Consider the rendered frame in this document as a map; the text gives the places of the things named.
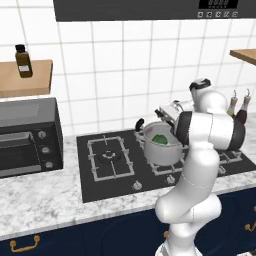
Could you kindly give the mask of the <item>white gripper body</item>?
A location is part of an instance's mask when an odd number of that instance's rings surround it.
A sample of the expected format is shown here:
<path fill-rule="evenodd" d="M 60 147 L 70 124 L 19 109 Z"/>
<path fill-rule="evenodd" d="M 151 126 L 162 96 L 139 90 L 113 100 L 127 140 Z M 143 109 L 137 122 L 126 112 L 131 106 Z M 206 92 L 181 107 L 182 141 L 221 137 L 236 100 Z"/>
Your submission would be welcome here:
<path fill-rule="evenodd" d="M 163 121 L 170 121 L 173 124 L 177 122 L 180 114 L 183 112 L 183 109 L 179 104 L 170 102 L 168 104 L 161 105 L 159 111 L 162 114 L 161 119 Z"/>

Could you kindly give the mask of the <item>green broccoli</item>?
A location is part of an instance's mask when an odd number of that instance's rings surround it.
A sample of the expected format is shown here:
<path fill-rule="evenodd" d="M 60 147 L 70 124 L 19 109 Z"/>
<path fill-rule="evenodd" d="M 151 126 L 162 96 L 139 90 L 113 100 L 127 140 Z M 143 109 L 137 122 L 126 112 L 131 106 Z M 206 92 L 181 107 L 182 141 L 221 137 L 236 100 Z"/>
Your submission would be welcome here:
<path fill-rule="evenodd" d="M 168 144 L 168 140 L 167 140 L 166 136 L 163 135 L 163 134 L 156 134 L 152 138 L 152 141 L 154 143 L 161 144 L 161 145 L 167 145 Z"/>

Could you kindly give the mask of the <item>green oil bottle with spout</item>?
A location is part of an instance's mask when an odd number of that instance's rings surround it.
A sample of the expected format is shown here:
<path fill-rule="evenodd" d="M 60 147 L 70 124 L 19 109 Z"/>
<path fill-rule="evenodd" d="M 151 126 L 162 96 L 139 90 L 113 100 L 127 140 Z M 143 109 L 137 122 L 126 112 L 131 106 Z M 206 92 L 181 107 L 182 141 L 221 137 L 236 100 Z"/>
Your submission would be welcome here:
<path fill-rule="evenodd" d="M 234 112 L 235 112 L 235 106 L 236 106 L 237 100 L 238 98 L 237 98 L 236 90 L 234 90 L 234 95 L 230 99 L 230 105 L 227 110 L 227 114 L 230 115 L 231 117 L 235 115 Z"/>

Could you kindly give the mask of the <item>black gas hob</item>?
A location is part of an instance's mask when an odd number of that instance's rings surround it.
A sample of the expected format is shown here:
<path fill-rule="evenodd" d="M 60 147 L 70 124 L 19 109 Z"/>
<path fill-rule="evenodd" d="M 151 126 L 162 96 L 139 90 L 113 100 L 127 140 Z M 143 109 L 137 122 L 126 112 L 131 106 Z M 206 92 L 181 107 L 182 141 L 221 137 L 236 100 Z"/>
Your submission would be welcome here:
<path fill-rule="evenodd" d="M 131 129 L 79 136 L 77 138 L 82 198 L 85 203 L 156 190 L 177 184 L 181 172 L 172 175 L 175 178 L 175 183 L 173 185 L 168 184 L 166 181 L 169 175 L 155 176 L 153 174 L 149 165 L 146 163 L 146 159 L 139 143 L 136 141 L 134 132 L 135 130 Z M 124 139 L 125 147 L 129 149 L 129 157 L 133 162 L 133 168 L 135 171 L 133 176 L 103 182 L 94 181 L 91 172 L 91 164 L 88 160 L 89 151 L 87 148 L 87 142 L 90 139 L 100 138 L 103 135 L 106 137 L 120 136 Z M 133 188 L 133 184 L 136 181 L 139 181 L 142 184 L 141 190 L 135 190 Z"/>

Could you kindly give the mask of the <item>dark grey range hood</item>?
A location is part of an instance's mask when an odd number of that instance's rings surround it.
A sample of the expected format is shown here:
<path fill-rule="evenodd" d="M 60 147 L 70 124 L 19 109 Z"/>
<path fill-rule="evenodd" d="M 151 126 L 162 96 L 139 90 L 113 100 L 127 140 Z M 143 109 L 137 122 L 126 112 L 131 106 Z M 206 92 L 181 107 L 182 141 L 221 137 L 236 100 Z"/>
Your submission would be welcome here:
<path fill-rule="evenodd" d="M 58 22 L 256 18 L 256 0 L 53 0 Z"/>

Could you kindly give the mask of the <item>black toaster oven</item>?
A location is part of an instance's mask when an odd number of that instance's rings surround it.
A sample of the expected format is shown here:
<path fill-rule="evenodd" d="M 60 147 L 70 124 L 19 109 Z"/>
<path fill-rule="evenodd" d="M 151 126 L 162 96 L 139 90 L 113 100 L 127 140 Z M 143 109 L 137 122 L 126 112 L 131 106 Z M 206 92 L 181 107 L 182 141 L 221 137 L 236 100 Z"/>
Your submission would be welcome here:
<path fill-rule="evenodd" d="M 46 132 L 46 138 L 38 137 L 39 131 Z M 36 166 L 0 170 L 0 178 L 53 171 L 63 168 L 63 135 L 57 100 L 41 98 L 0 103 L 0 135 L 31 132 L 36 146 L 39 164 Z M 43 154 L 42 147 L 49 147 L 50 153 Z M 46 169 L 45 162 L 54 166 Z"/>

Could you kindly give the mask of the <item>navy blue cupboard run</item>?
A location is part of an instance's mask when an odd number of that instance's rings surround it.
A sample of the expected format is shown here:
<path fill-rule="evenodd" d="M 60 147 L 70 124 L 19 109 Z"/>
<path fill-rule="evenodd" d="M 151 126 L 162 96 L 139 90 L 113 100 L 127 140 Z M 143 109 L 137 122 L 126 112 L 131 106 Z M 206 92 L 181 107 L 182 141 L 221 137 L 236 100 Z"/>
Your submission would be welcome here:
<path fill-rule="evenodd" d="M 85 202 L 73 185 L 20 188 L 0 185 L 0 256 L 12 256 L 8 243 L 41 237 L 27 256 L 154 256 L 169 229 L 154 206 L 168 187 Z M 222 203 L 221 216 L 202 227 L 195 246 L 203 256 L 236 256 L 256 248 L 256 182 L 219 180 L 213 192 Z"/>

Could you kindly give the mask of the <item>brown glass bottle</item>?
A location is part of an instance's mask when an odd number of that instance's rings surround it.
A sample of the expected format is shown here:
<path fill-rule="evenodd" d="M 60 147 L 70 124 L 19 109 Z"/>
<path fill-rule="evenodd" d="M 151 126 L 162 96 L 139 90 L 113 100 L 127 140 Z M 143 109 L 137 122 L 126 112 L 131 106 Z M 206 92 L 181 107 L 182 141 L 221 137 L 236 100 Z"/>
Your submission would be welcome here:
<path fill-rule="evenodd" d="M 23 44 L 15 46 L 16 49 L 16 63 L 21 78 L 30 78 L 33 76 L 32 65 L 28 52 Z"/>

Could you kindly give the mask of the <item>toaster oven glass door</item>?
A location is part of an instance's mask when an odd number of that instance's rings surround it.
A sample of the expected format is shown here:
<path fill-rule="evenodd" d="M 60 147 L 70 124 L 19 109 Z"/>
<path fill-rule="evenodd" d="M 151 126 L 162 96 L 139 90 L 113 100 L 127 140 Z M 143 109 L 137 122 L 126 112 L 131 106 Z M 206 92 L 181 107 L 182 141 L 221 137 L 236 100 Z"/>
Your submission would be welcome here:
<path fill-rule="evenodd" d="M 28 142 L 0 142 L 0 170 L 36 166 L 37 150 L 30 133 Z"/>

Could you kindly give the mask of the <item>wooden wall shelf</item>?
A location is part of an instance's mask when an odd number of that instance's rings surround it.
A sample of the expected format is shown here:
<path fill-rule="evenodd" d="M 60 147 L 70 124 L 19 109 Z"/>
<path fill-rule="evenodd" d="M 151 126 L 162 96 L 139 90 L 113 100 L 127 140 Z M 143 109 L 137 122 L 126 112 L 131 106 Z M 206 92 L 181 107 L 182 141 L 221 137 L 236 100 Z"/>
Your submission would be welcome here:
<path fill-rule="evenodd" d="M 47 95 L 51 91 L 53 61 L 31 62 L 33 76 L 21 78 L 15 62 L 0 62 L 0 98 Z"/>
<path fill-rule="evenodd" d="M 256 66 L 256 49 L 231 50 L 230 55 Z"/>

